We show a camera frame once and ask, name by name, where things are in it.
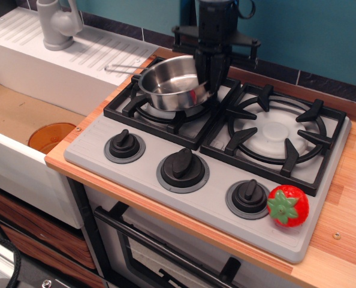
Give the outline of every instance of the play kitchen stove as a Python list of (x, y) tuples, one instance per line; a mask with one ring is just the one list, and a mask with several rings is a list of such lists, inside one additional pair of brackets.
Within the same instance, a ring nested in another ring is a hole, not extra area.
[[(351, 127), (346, 114), (233, 79), (222, 82), (216, 99), (166, 112), (154, 109), (137, 83), (133, 78), (70, 144), (66, 160), (302, 261)], [(268, 215), (267, 195), (280, 184), (307, 194), (302, 225), (282, 227)]]

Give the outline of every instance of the oven window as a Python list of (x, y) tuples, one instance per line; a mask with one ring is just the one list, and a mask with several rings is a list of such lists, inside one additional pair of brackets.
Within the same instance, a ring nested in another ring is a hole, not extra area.
[(137, 241), (119, 234), (128, 269), (156, 287), (212, 288), (198, 276), (182, 269)]

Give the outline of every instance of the oven door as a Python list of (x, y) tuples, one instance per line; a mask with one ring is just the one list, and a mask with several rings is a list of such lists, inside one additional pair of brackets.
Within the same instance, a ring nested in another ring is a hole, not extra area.
[(94, 215), (117, 231), (126, 267), (134, 277), (161, 288), (242, 287), (232, 283), (241, 265), (237, 259), (230, 257), (217, 274), (156, 236), (127, 223), (123, 217), (127, 209), (127, 205), (118, 202), (110, 211), (97, 207)]

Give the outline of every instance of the red strawberry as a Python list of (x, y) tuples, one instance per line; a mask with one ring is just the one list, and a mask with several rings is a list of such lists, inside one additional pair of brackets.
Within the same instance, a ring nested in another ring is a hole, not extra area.
[(292, 185), (276, 187), (268, 195), (267, 209), (272, 219), (285, 227), (301, 225), (309, 215), (306, 194)]

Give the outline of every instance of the green strawberry leaves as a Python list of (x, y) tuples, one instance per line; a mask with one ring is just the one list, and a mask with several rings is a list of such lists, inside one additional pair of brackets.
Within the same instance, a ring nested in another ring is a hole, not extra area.
[(299, 198), (287, 198), (282, 190), (277, 190), (275, 198), (267, 199), (270, 207), (270, 216), (278, 219), (282, 224), (287, 224), (289, 218), (298, 218), (298, 212), (294, 208)]

